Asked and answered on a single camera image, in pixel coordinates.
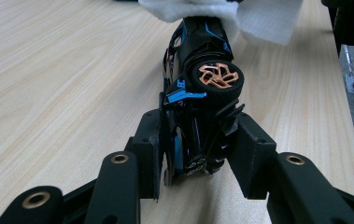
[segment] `wood grain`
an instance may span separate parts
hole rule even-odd
[[[278,151],[310,158],[354,194],[354,130],[327,8],[304,1],[288,46],[232,41],[240,97]],[[23,191],[67,193],[97,177],[156,108],[161,62],[177,23],[137,3],[0,0],[0,215]],[[141,201],[143,223],[270,222],[225,165]]]

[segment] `screw hole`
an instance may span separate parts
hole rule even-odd
[[[46,203],[49,198],[50,194],[47,191],[39,191],[26,197],[25,200],[22,202],[22,207],[25,209],[37,208]]]
[[[287,161],[290,163],[293,163],[295,165],[303,165],[304,164],[304,160],[300,157],[297,156],[287,156]]]
[[[127,155],[116,155],[112,157],[112,162],[113,163],[124,163],[128,161],[128,156]]]

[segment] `light wood surface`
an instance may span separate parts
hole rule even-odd
[[[0,0],[0,215],[27,189],[63,193],[96,178],[143,113],[158,106],[162,59],[177,23],[137,3]],[[304,5],[288,46],[232,42],[240,97],[277,151],[310,158],[354,195],[354,129],[326,7]],[[141,200],[142,223],[270,222],[229,166]]]

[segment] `white tissue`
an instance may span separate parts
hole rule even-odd
[[[229,38],[240,30],[251,38],[286,45],[302,0],[244,0],[240,4],[226,0],[139,0],[139,3],[162,21],[174,22],[192,16],[218,17]]]

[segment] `blue plastic part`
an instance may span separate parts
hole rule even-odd
[[[188,34],[188,31],[186,30],[185,23],[182,25],[182,37],[181,37],[181,44],[185,41],[186,35]]]
[[[180,88],[185,88],[185,80],[177,80],[177,86]]]
[[[191,93],[191,92],[186,92],[183,89],[180,89],[176,92],[173,92],[172,94],[168,95],[168,102],[169,103],[173,103],[173,102],[177,102],[186,98],[204,98],[206,97],[206,93]]]
[[[215,35],[214,33],[212,33],[212,32],[209,30],[208,25],[207,25],[206,23],[205,23],[205,30],[206,30],[207,33],[209,33],[209,34],[213,35],[214,37],[216,37],[217,39],[223,41],[223,48],[224,48],[225,50],[227,50],[229,53],[231,53],[231,51],[230,51],[230,49],[229,49],[229,46],[227,45],[226,41],[225,41],[224,39],[220,38],[219,36]]]
[[[182,174],[183,173],[183,156],[182,156],[182,148],[180,146],[180,139],[176,135],[174,138],[174,156],[175,156],[175,166],[176,166],[176,172],[177,174]]]

